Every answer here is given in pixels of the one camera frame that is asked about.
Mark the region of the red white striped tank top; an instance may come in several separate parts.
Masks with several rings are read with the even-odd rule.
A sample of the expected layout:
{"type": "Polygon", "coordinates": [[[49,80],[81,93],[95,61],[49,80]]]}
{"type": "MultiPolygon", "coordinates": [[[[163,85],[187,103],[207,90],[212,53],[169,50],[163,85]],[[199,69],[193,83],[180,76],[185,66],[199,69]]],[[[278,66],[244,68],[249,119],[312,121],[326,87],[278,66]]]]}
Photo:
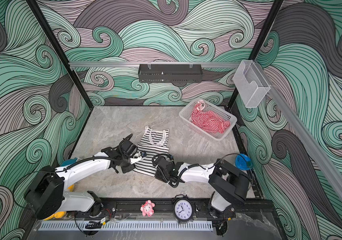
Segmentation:
{"type": "Polygon", "coordinates": [[[191,114],[192,123],[207,133],[223,134],[231,122],[212,110],[204,111],[206,107],[204,100],[198,100],[191,114]]]}

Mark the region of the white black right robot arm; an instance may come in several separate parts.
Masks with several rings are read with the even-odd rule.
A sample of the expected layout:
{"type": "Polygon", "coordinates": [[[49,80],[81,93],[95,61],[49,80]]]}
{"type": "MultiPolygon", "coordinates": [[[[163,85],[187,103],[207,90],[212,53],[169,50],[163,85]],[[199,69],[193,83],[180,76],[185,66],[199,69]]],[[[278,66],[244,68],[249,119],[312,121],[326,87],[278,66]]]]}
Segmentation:
{"type": "Polygon", "coordinates": [[[252,178],[225,158],[217,159],[213,164],[187,164],[175,162],[170,154],[158,154],[152,157],[155,178],[172,188],[181,183],[207,183],[214,188],[208,203],[209,213],[213,217],[225,214],[231,206],[245,204],[252,178]]]}

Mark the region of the black white striped tank top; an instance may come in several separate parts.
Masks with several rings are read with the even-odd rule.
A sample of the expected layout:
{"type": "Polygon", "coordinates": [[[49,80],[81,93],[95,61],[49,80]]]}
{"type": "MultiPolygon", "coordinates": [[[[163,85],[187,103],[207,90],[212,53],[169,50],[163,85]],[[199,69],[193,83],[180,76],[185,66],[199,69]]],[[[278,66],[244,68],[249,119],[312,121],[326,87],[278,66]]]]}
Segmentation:
{"type": "Polygon", "coordinates": [[[146,157],[143,157],[140,161],[134,164],[134,171],[136,173],[154,177],[156,167],[152,164],[152,158],[158,154],[168,154],[168,140],[169,129],[156,131],[149,126],[146,126],[144,134],[138,144],[138,150],[146,152],[146,157]]]}

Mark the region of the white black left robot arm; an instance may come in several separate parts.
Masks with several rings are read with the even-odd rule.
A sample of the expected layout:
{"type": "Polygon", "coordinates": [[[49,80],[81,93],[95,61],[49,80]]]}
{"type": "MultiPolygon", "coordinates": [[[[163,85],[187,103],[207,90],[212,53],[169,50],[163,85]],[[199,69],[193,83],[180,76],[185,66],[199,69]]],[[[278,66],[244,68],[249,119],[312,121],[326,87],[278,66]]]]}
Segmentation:
{"type": "Polygon", "coordinates": [[[97,217],[103,210],[100,197],[94,192],[71,192],[69,187],[78,181],[107,169],[123,173],[134,170],[135,163],[147,156],[131,142],[131,136],[125,137],[118,146],[107,147],[92,157],[78,160],[70,165],[53,168],[45,166],[32,180],[24,199],[35,217],[44,220],[58,212],[81,212],[97,217]]]}

